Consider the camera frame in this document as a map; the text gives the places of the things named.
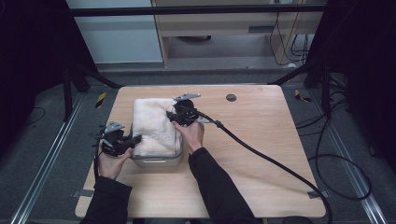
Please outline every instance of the folded towel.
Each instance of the folded towel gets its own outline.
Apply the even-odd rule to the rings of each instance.
[[[181,151],[181,134],[166,117],[175,112],[176,102],[170,98],[134,100],[133,136],[142,134],[142,141],[134,148],[133,156],[170,157]]]

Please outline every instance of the floor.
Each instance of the floor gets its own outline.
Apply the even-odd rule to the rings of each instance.
[[[296,49],[303,45],[303,39],[296,42]],[[135,70],[109,71],[102,75],[124,85],[183,85],[183,84],[230,84],[230,83],[267,83],[283,77],[302,61],[278,65],[272,57],[272,51],[263,36],[212,36],[207,42],[188,42],[174,38],[167,67],[139,66]],[[306,90],[298,76],[282,86],[290,113],[296,126],[302,126],[319,116],[321,112],[320,87]],[[75,102],[81,101],[74,122],[66,129],[63,123],[64,98],[63,87],[55,86],[41,92],[36,97],[36,109],[27,120],[20,135],[12,144],[12,153],[0,166],[0,223],[9,223],[21,208],[29,189],[38,189],[32,199],[32,206],[26,208],[27,223],[78,223],[74,215],[78,198],[75,190],[81,190],[89,172],[95,140],[100,125],[106,124],[111,106],[117,96],[102,83],[89,78],[91,89],[87,93],[73,90]],[[303,98],[295,97],[299,90]],[[95,108],[98,95],[106,92],[101,108]],[[343,102],[344,96],[335,93],[332,104],[341,102],[332,112],[332,121],[318,147],[319,131],[325,119],[298,129],[307,158],[320,153],[332,153],[352,159],[365,172],[372,183],[370,197],[362,201],[347,200],[330,191],[318,177],[314,161],[311,168],[319,189],[329,193],[328,198],[333,211],[333,223],[396,223],[394,189],[396,175],[390,170],[383,158],[372,157],[369,145],[360,126]],[[52,153],[53,143],[60,130],[67,137],[59,143],[59,150]],[[45,181],[41,186],[35,177],[48,155],[53,157],[45,172]],[[334,158],[319,160],[319,170],[329,186],[346,196],[357,197],[364,194],[367,185],[361,179],[361,173],[349,163]],[[326,223],[327,217],[313,218],[315,223]],[[281,223],[280,218],[269,218],[268,223]]]

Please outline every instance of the person's arm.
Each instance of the person's arm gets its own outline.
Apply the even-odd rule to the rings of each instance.
[[[132,188],[117,182],[122,165],[131,156],[129,148],[119,157],[101,153],[99,144],[98,168],[100,176],[96,179],[95,191],[82,224],[125,224],[128,218],[128,201]]]
[[[173,122],[192,150],[189,164],[197,180],[207,212],[214,223],[260,223],[230,176],[203,147],[204,125],[194,122],[181,127]]]

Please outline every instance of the table top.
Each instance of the table top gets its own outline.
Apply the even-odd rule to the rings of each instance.
[[[108,121],[132,125],[133,102],[138,98],[174,98],[200,93],[195,107],[222,124],[242,141],[283,163],[316,185],[300,138],[280,87],[272,85],[139,86],[123,87]],[[228,94],[236,101],[229,102]],[[236,143],[214,124],[205,124],[204,146],[230,175],[256,217],[322,217],[321,199],[310,199],[313,191],[292,175]],[[133,190],[129,217],[208,217],[198,185],[188,165],[189,150],[177,167],[140,168],[125,162],[118,181]],[[90,170],[84,189],[93,189]],[[81,196],[76,215],[84,217],[91,197]]]

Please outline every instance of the black long-sleeve shirt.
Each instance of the black long-sleeve shirt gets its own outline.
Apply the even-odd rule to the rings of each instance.
[[[206,148],[195,150],[189,156],[189,164],[207,212],[214,223],[260,223],[231,178]],[[131,187],[117,181],[99,177],[87,215],[81,223],[126,223],[131,190]]]

